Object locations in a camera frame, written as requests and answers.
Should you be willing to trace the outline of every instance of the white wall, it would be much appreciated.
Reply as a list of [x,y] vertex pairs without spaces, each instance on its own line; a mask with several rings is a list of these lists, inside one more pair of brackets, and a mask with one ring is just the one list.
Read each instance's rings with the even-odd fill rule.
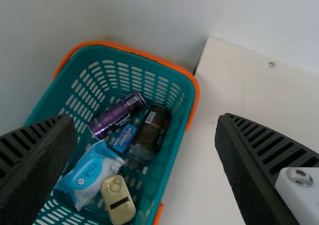
[[319,72],[318,0],[219,0],[215,37]]

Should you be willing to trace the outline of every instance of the white surface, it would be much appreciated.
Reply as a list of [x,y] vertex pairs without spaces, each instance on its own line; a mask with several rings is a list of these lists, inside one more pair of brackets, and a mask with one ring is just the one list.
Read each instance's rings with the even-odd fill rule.
[[218,0],[211,35],[319,72],[318,0]]
[[246,117],[319,152],[319,78],[213,38],[195,77],[201,98],[163,196],[160,224],[243,225],[214,147],[219,115]]
[[319,169],[301,169],[309,173],[314,181],[314,184],[309,187],[303,187],[292,182],[287,177],[287,169],[288,168],[281,169],[275,188],[300,225],[318,225]]

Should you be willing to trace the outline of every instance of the basket hole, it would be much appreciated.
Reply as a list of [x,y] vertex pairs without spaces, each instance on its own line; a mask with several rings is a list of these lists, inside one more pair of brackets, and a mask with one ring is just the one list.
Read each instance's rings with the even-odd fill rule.
[[85,99],[85,97],[88,95],[88,91],[85,91],[85,93],[82,96],[82,99]]
[[63,114],[63,112],[64,112],[64,108],[60,110],[59,114]]
[[170,89],[174,91],[176,94],[178,94],[178,91],[175,88],[171,87]]
[[96,92],[95,92],[95,96],[98,96],[100,94],[101,90],[98,89]]
[[160,80],[162,80],[162,81],[168,83],[168,79],[166,79],[166,78],[164,78],[164,77],[161,77],[161,76],[159,76],[158,78],[159,78]]
[[85,73],[86,73],[86,69],[82,71],[82,73],[80,74],[80,78],[82,78],[85,75]]
[[177,98],[177,95],[174,92],[170,91],[169,93],[173,95],[175,98]]
[[79,84],[79,85],[76,87],[75,92],[78,92],[81,87],[82,87],[82,84]]
[[98,208],[101,208],[102,205],[103,205],[103,199],[100,199],[100,200],[99,200],[99,203],[98,203]]
[[90,100],[90,98],[91,98],[91,95],[89,94],[89,96],[88,96],[88,97],[86,97],[85,102],[87,103],[87,102]]
[[106,68],[106,69],[114,69],[115,66],[114,65],[104,65],[104,68]]
[[136,70],[136,71],[139,71],[139,72],[142,72],[142,70],[140,68],[137,68],[137,67],[131,67],[133,70]]
[[58,211],[59,213],[61,213],[61,214],[65,215],[65,216],[67,216],[67,215],[68,215],[66,212],[62,211],[61,209],[57,209],[57,211]]
[[175,83],[172,83],[172,86],[174,86],[176,89],[178,89],[179,91],[181,90],[181,88],[177,85],[177,84],[175,84]]
[[161,97],[161,98],[165,98],[164,95],[160,94],[160,93],[156,93],[157,96]]
[[120,75],[124,75],[124,76],[130,76],[129,74],[124,73],[124,72],[121,72],[121,71],[119,71],[119,74],[120,74]]
[[137,77],[137,76],[134,76],[134,75],[132,75],[132,78],[133,78],[133,79],[137,79],[137,80],[142,80],[141,78],[139,78],[139,77]]
[[92,113],[92,114],[90,115],[90,117],[88,118],[88,122],[91,121],[92,117],[93,117],[93,113]]
[[103,74],[103,72],[98,72],[98,73],[96,73],[95,75],[94,75],[94,77],[96,78],[96,77],[98,77],[98,76],[100,76],[101,74]]
[[90,113],[91,113],[91,111],[89,110],[89,111],[86,113],[84,119],[87,119],[87,118],[89,117]]
[[52,212],[54,215],[58,216],[59,218],[64,218],[64,216],[62,216],[61,214],[57,213],[56,211]]
[[124,64],[124,63],[121,63],[121,62],[117,62],[117,64],[118,64],[119,66],[129,67],[127,64]]
[[124,77],[124,76],[120,76],[121,79],[125,79],[125,80],[130,80],[129,78],[127,77]]
[[165,84],[165,83],[163,83],[163,82],[161,82],[161,81],[158,81],[158,84],[160,84],[160,85],[162,85],[162,86],[165,86],[165,87],[168,86],[167,84]]
[[76,79],[76,80],[73,82],[73,84],[71,85],[71,88],[74,89],[75,86],[78,84],[78,82],[79,82],[79,80]]
[[148,72],[148,71],[145,71],[145,74],[148,74],[148,75],[150,75],[150,76],[155,77],[155,75],[154,75],[153,73],[150,73],[150,72]]
[[77,98],[75,98],[75,99],[72,101],[72,103],[70,104],[70,108],[71,108],[71,109],[72,109],[72,108],[73,108],[73,106],[75,105],[76,101],[78,101],[78,99],[77,99]]
[[146,174],[148,172],[148,167],[147,166],[145,166],[144,168],[143,168],[143,171],[142,171],[142,174]]
[[76,222],[81,222],[81,220],[79,220],[79,219],[76,219],[75,217],[70,217],[71,219],[73,219],[73,220],[75,220]]
[[90,64],[89,65],[89,69],[92,69],[94,66],[96,66],[96,65],[98,65],[99,64],[99,62],[94,62],[93,64]]
[[142,181],[139,181],[138,184],[136,185],[136,189],[137,189],[137,190],[140,189],[141,186],[142,186]]
[[90,78],[90,75],[89,74],[85,75],[85,77],[83,78],[83,82],[86,82],[88,78]]
[[148,93],[148,92],[145,92],[145,91],[144,91],[144,94],[149,95],[149,96],[153,96],[151,93]]
[[134,80],[134,79],[132,79],[132,82],[135,83],[135,84],[142,84],[140,81]]
[[80,124],[80,126],[79,126],[79,128],[78,128],[78,132],[81,131],[83,124],[84,124],[83,122]]
[[74,109],[73,109],[74,112],[79,108],[80,104],[81,104],[81,102],[79,101],[79,102],[75,105],[75,107],[74,107]]
[[95,85],[95,82],[93,82],[93,83],[91,84],[91,86],[89,87],[89,89],[93,89],[94,85]]
[[145,80],[145,83],[150,84],[150,85],[154,85],[154,83],[150,82],[149,80]]
[[79,92],[79,96],[81,96],[84,93],[84,91],[85,91],[85,88],[82,88]]
[[83,127],[83,129],[82,129],[82,131],[81,131],[81,134],[83,134],[84,132],[85,132],[85,129],[86,129],[86,124],[84,125],[84,127]]
[[60,221],[60,219],[58,219],[56,216],[52,215],[52,214],[48,214],[48,217],[56,220],[56,221]]
[[69,223],[71,223],[71,224],[73,224],[73,225],[79,225],[78,223],[76,223],[76,222],[74,222],[74,221],[72,221],[72,220],[70,220],[70,219],[67,219],[66,221],[69,222]]
[[149,76],[145,76],[145,79],[148,79],[148,80],[151,80],[151,81],[155,81],[155,79],[154,79],[154,78],[149,77]]
[[138,85],[138,84],[132,84],[132,85],[135,86],[135,87],[141,88],[141,86]]
[[102,60],[102,63],[104,63],[104,64],[114,64],[114,61],[105,59],[105,60]]
[[41,221],[41,220],[39,220],[39,219],[37,219],[37,220],[35,220],[38,224],[40,224],[40,225],[48,225],[47,223],[45,223],[45,222],[43,222],[43,221]]
[[166,88],[164,88],[164,87],[162,87],[162,86],[160,86],[160,85],[158,85],[158,88],[161,89],[161,90],[163,90],[163,91],[167,91]]
[[150,85],[148,85],[148,84],[145,84],[144,86],[147,87],[147,88],[150,88],[150,89],[154,89],[153,86],[150,86]]
[[125,84],[129,84],[129,82],[125,81],[125,80],[120,80],[120,82],[125,83]]
[[175,100],[175,98],[173,97],[173,96],[171,96],[171,95],[169,95],[169,98],[171,99],[171,100]]
[[95,105],[96,105],[96,101],[93,102],[91,109],[93,109]]
[[160,90],[160,89],[156,89],[157,92],[162,93],[162,94],[166,94],[166,92]]
[[137,75],[137,76],[142,76],[141,73],[138,73],[138,72],[135,72],[135,71],[132,71],[132,74]]
[[69,105],[69,103],[72,101],[74,95],[71,94],[71,96],[68,98],[68,100],[65,102],[65,105]]
[[128,69],[124,69],[124,68],[122,68],[122,67],[118,67],[118,69],[121,70],[121,71],[124,71],[124,72],[129,72]]
[[97,79],[97,81],[100,81],[100,80],[102,80],[102,79],[104,79],[105,78],[105,76],[101,76],[101,77],[99,77],[98,79]]
[[93,99],[93,98],[91,98],[91,99],[90,99],[90,101],[89,101],[89,103],[88,103],[88,105],[90,105],[90,106],[91,106],[91,104],[93,103],[93,100],[94,100],[94,99]]
[[134,126],[137,126],[137,124],[139,123],[139,119],[135,119],[135,121],[134,121]]
[[55,224],[55,222],[54,221],[52,221],[51,219],[49,219],[49,218],[47,218],[47,217],[45,217],[45,216],[43,216],[43,217],[41,217],[43,220],[45,220],[45,221],[47,221],[48,223],[50,223],[50,224]]
[[96,71],[99,71],[101,67],[96,67],[95,69],[92,70],[92,74],[94,74]]
[[81,114],[81,117],[83,117],[85,115],[85,112],[87,111],[87,108],[84,108],[82,114]]
[[86,86],[89,86],[89,85],[92,83],[92,81],[93,81],[93,79],[90,78],[90,79],[88,80],[88,82],[86,82]]
[[159,101],[164,101],[162,98],[159,98],[158,96],[155,96],[155,99],[157,99]]

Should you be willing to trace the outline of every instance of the basket handle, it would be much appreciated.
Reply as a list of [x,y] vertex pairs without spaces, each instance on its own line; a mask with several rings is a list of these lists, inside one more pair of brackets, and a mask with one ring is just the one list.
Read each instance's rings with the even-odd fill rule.
[[197,108],[197,105],[198,105],[199,97],[200,97],[198,82],[195,79],[195,77],[188,70],[186,70],[183,67],[180,67],[180,66],[178,66],[178,65],[176,65],[174,63],[171,63],[171,62],[169,62],[167,60],[164,60],[164,59],[161,59],[159,57],[156,57],[154,55],[142,52],[142,51],[137,50],[137,49],[132,49],[132,48],[129,48],[129,47],[124,46],[124,45],[116,44],[116,43],[113,43],[113,42],[107,42],[107,41],[89,41],[89,42],[84,42],[82,44],[77,45],[76,47],[74,47],[73,49],[71,49],[67,53],[67,55],[64,57],[62,62],[59,64],[58,68],[55,70],[55,72],[53,74],[53,79],[55,79],[55,77],[58,75],[58,73],[66,65],[66,63],[69,61],[71,56],[76,51],[78,51],[79,49],[81,49],[81,48],[83,48],[85,46],[91,46],[91,45],[107,46],[107,47],[111,47],[111,48],[114,48],[114,49],[122,50],[122,51],[125,51],[125,52],[128,52],[128,53],[133,53],[133,54],[148,58],[150,60],[154,60],[154,61],[156,61],[156,62],[158,62],[158,63],[160,63],[162,65],[165,65],[165,66],[167,66],[167,67],[169,67],[171,69],[174,69],[174,70],[178,71],[179,73],[184,74],[187,78],[189,78],[192,81],[192,83],[194,85],[194,88],[195,88],[195,100],[194,100],[193,108],[192,108],[192,110],[190,112],[190,115],[189,115],[189,118],[188,118],[188,122],[187,122],[187,125],[186,125],[186,131],[188,131],[190,129],[190,125],[191,125],[191,122],[193,120],[193,117],[194,117],[194,114],[195,114],[195,111],[196,111],[196,108]]
[[159,208],[158,208],[158,211],[155,215],[155,218],[154,218],[154,222],[153,222],[153,225],[158,225],[159,224],[159,221],[160,221],[160,216],[161,216],[161,213],[163,211],[163,207],[164,207],[164,204],[163,203],[160,203],[159,204]]

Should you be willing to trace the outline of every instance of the metal screw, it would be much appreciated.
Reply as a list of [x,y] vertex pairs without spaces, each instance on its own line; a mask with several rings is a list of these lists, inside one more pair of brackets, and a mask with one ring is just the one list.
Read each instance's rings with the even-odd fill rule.
[[269,67],[274,67],[276,64],[274,62],[268,62]]
[[314,181],[309,173],[302,171],[300,168],[288,168],[287,177],[296,184],[301,186],[311,186]]

